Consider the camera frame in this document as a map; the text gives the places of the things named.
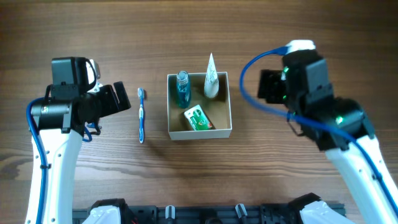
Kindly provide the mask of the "blue mouthwash bottle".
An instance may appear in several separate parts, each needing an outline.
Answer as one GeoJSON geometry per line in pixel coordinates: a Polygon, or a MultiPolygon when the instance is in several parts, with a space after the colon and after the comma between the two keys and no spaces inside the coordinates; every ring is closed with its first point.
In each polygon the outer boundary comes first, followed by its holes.
{"type": "Polygon", "coordinates": [[[190,77],[186,71],[177,73],[178,104],[181,108],[187,108],[191,100],[190,77]]]}

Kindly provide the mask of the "green white soap packet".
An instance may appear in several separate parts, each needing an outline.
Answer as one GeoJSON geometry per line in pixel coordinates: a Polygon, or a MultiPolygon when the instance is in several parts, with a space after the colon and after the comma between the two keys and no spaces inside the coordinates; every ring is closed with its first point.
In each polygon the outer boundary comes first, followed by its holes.
{"type": "Polygon", "coordinates": [[[213,125],[202,110],[200,105],[196,105],[184,112],[190,126],[194,131],[206,131],[213,129],[213,125]]]}

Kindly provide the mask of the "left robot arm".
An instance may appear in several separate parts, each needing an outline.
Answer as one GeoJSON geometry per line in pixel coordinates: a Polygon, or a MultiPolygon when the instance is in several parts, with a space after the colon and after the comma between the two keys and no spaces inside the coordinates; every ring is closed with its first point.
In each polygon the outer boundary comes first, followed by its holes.
{"type": "Polygon", "coordinates": [[[102,85],[85,57],[53,58],[52,83],[25,111],[34,165],[26,223],[71,223],[81,146],[101,134],[101,118],[131,108],[123,82],[102,85]]]}

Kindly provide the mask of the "blue white toothbrush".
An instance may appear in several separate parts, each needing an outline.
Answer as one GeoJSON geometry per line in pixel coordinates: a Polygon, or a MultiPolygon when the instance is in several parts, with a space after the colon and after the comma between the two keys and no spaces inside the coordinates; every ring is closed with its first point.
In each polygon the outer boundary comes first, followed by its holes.
{"type": "Polygon", "coordinates": [[[140,99],[139,106],[139,142],[141,144],[144,143],[144,118],[145,118],[145,110],[144,110],[144,89],[138,88],[137,95],[140,99]]]}

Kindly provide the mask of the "white lotion tube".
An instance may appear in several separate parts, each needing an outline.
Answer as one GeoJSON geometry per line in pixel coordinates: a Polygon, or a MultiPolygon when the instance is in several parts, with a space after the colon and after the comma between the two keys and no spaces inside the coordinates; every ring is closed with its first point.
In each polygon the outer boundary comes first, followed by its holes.
{"type": "Polygon", "coordinates": [[[216,71],[213,54],[210,54],[208,67],[206,70],[204,93],[207,98],[215,98],[219,92],[219,79],[216,71]]]}

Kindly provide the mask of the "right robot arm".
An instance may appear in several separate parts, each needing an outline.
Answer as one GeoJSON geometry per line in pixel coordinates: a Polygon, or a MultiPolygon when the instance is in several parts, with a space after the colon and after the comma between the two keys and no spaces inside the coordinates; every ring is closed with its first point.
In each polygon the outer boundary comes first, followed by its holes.
{"type": "Polygon", "coordinates": [[[335,96],[326,60],[315,49],[272,53],[282,57],[283,69],[267,78],[266,101],[284,105],[287,120],[325,153],[367,222],[397,223],[397,186],[363,107],[335,96]]]}

